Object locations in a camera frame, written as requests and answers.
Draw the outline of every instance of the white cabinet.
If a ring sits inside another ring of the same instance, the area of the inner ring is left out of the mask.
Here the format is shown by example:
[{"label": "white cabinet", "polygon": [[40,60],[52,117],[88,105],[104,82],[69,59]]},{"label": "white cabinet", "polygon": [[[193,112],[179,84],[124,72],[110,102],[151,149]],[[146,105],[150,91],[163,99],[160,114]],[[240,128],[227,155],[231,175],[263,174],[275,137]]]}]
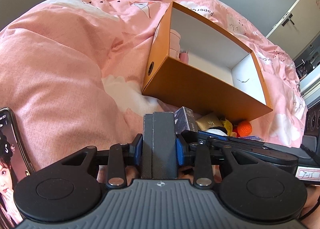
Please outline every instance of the white cabinet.
[{"label": "white cabinet", "polygon": [[297,0],[267,38],[295,59],[319,32],[320,0]]}]

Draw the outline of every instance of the box hole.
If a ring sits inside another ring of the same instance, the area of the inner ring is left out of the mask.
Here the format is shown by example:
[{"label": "box hole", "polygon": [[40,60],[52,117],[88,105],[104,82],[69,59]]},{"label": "box hole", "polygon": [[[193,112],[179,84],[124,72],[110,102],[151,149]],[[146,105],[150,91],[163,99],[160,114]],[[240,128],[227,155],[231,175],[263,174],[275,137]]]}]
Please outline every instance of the box hole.
[{"label": "box hole", "polygon": [[150,66],[149,66],[149,70],[148,70],[148,75],[150,75],[151,74],[151,72],[152,72],[152,69],[153,69],[153,62],[151,62],[151,64],[150,64]]}]

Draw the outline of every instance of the orange box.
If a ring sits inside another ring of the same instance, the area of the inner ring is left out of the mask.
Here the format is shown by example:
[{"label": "orange box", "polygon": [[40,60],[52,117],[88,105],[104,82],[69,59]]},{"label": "orange box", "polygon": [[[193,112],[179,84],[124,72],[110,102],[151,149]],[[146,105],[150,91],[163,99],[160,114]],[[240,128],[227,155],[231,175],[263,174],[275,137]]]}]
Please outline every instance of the orange box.
[{"label": "orange box", "polygon": [[[169,56],[170,29],[189,51],[189,64]],[[215,112],[231,122],[272,111],[254,52],[204,16],[172,2],[153,38],[142,94],[196,113]]]}]

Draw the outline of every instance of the pink bedsheet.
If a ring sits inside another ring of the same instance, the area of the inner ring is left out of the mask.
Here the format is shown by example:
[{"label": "pink bedsheet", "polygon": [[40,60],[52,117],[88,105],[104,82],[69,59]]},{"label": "pink bedsheet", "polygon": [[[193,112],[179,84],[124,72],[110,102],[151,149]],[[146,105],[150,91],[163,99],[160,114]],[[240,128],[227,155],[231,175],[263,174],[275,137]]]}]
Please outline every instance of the pink bedsheet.
[{"label": "pink bedsheet", "polygon": [[[1,105],[16,113],[36,169],[87,145],[130,142],[145,113],[167,109],[141,86],[171,1],[47,0],[0,32]],[[298,147],[307,109],[289,56],[218,0],[175,1],[256,52],[274,111],[252,122],[253,133]]]}]

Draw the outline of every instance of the girl on phone screen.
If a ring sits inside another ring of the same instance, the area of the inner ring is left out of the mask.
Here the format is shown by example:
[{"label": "girl on phone screen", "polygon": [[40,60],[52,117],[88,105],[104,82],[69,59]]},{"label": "girl on phone screen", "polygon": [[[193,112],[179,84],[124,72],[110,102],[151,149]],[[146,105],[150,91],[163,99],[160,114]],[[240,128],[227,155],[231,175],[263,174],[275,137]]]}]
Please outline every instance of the girl on phone screen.
[{"label": "girl on phone screen", "polygon": [[13,201],[13,188],[17,176],[11,166],[14,147],[7,142],[7,137],[0,130],[0,227],[11,229],[22,222],[22,217]]}]

